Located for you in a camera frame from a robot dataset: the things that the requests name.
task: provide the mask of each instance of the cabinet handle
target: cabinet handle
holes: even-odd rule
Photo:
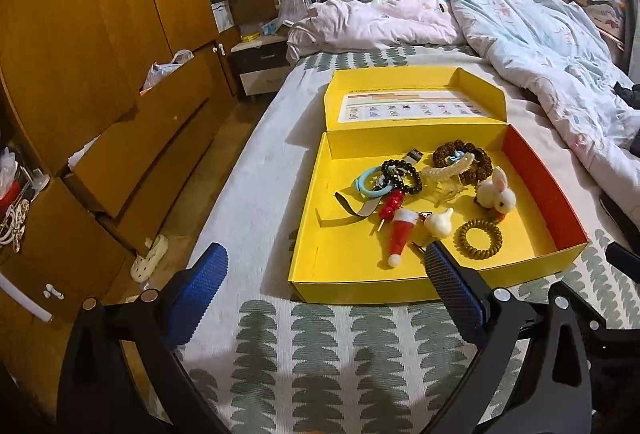
[[[51,284],[47,284],[46,285],[46,292],[45,292],[45,297],[47,297],[46,293],[51,293],[54,297],[56,297],[59,300],[62,300],[65,296],[62,295],[62,293],[60,293],[58,290],[56,290]]]

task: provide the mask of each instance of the santa hat ornament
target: santa hat ornament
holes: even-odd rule
[[[409,240],[415,223],[418,222],[418,214],[406,208],[398,208],[391,221],[391,242],[389,244],[389,266],[395,268],[402,261],[402,250]]]

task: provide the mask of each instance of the light blue duvet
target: light blue duvet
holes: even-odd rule
[[[598,30],[562,0],[450,0],[467,42],[501,77],[535,93],[598,185],[640,228],[640,159],[628,146],[640,110],[612,92],[631,80]]]

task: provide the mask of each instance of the pillow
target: pillow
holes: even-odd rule
[[[580,5],[599,30],[625,39],[625,3],[620,0],[569,0]]]

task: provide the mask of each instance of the black bead bracelet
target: black bead bracelet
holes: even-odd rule
[[[402,159],[388,159],[380,167],[382,175],[387,183],[391,183],[394,188],[400,189],[405,194],[417,194],[422,190],[422,180],[418,171],[413,165]],[[404,184],[405,176],[410,176],[414,180],[414,186]]]

